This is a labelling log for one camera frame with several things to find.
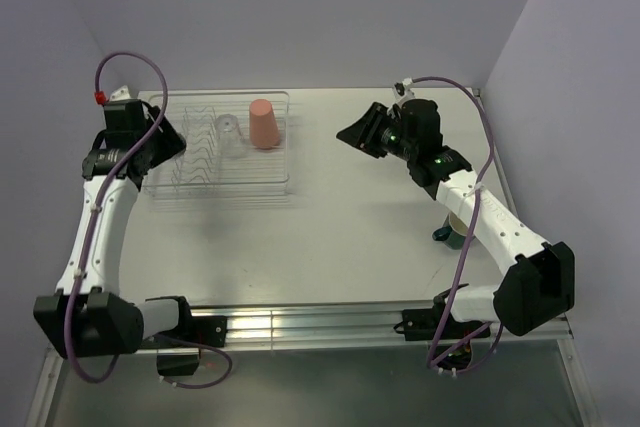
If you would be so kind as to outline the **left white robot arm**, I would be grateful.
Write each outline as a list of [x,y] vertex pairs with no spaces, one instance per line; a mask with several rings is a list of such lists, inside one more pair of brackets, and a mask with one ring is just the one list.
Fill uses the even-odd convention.
[[195,333],[181,296],[131,303],[120,296],[119,268],[127,224],[144,177],[183,153],[184,138],[141,100],[110,101],[105,128],[82,162],[83,210],[65,271],[53,294],[37,297],[33,314],[63,357],[136,352],[159,333],[183,346]]

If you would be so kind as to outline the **dark green mug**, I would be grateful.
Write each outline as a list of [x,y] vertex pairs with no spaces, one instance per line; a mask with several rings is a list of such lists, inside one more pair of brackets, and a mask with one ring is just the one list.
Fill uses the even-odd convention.
[[453,213],[449,213],[442,226],[432,233],[435,242],[442,243],[452,250],[461,250],[467,237],[468,226]]

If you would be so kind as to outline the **large clear faceted glass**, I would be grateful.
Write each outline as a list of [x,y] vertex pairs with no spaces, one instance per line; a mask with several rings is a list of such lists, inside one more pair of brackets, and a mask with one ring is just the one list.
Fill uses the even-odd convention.
[[246,154],[244,136],[239,120],[232,114],[223,114],[214,124],[218,151],[223,158],[241,158]]

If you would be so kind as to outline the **pink plastic cup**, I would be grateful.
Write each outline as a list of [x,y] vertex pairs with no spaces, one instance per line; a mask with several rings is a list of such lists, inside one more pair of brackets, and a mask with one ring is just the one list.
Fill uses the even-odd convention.
[[249,106],[249,138],[258,149],[272,149],[280,142],[273,105],[266,99],[256,99]]

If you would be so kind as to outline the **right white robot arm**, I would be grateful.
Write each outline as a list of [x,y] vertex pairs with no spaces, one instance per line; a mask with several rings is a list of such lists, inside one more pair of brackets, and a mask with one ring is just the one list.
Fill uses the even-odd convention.
[[464,285],[434,301],[433,325],[443,336],[468,323],[497,322],[523,336],[575,305],[575,256],[525,226],[481,185],[471,164],[445,145],[438,106],[414,99],[387,108],[373,103],[337,139],[365,154],[404,160],[412,180],[446,207],[496,262],[497,286]]

